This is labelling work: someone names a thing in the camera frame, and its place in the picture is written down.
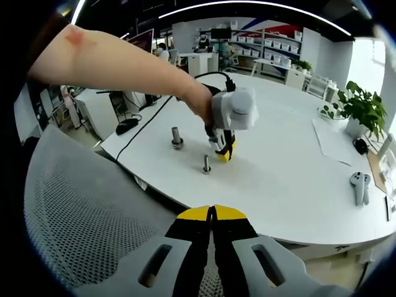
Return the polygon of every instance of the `skin mark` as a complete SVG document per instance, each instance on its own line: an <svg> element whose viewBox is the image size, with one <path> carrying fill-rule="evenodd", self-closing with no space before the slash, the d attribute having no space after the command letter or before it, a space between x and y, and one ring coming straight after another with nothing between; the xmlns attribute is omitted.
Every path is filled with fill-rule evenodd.
<svg viewBox="0 0 396 297"><path fill-rule="evenodd" d="M84 41L84 32L76 27L71 27L66 35L66 39L72 45L81 45Z"/></svg>

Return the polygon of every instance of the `hand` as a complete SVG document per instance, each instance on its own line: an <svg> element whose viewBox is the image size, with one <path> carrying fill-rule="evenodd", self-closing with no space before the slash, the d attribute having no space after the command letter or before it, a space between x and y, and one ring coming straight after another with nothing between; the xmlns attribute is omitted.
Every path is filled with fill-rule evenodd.
<svg viewBox="0 0 396 297"><path fill-rule="evenodd" d="M213 123L212 98L212 93L206 86L195 82L187 89L183 101L194 114L204 120L205 125L210 126Z"/></svg>

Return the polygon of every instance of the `white vr controller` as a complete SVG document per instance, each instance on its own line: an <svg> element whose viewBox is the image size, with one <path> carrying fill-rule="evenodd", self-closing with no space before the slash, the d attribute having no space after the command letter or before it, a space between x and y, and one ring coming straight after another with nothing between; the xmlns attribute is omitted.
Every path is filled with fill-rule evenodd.
<svg viewBox="0 0 396 297"><path fill-rule="evenodd" d="M355 186L356 192L356 205L365 205L369 204L369 192L368 186L371 181L371 177L368 174L364 174L363 172L353 173L349 182Z"/></svg>

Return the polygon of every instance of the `metal peg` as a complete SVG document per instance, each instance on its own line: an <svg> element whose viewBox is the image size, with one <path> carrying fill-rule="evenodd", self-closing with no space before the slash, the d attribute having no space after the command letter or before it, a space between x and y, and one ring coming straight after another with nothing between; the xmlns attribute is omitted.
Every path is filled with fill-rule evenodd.
<svg viewBox="0 0 396 297"><path fill-rule="evenodd" d="M172 145L175 150L179 150L183 147L184 141L183 138L180 137L179 135L179 129L177 127L172 128Z"/></svg>
<svg viewBox="0 0 396 297"><path fill-rule="evenodd" d="M212 169L209 166L209 157L208 157L208 155L205 155L204 161L205 161L204 174L209 174Z"/></svg>

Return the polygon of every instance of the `office floor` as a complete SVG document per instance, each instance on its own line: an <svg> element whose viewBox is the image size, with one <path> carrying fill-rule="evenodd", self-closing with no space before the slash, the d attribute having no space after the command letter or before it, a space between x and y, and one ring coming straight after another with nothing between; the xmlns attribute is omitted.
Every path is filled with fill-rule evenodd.
<svg viewBox="0 0 396 297"><path fill-rule="evenodd" d="M70 129L66 134L91 150L100 150L97 136L87 132L84 127ZM331 257L306 261L307 273L325 285L339 285L354 290L363 273L364 265L355 256L340 254Z"/></svg>

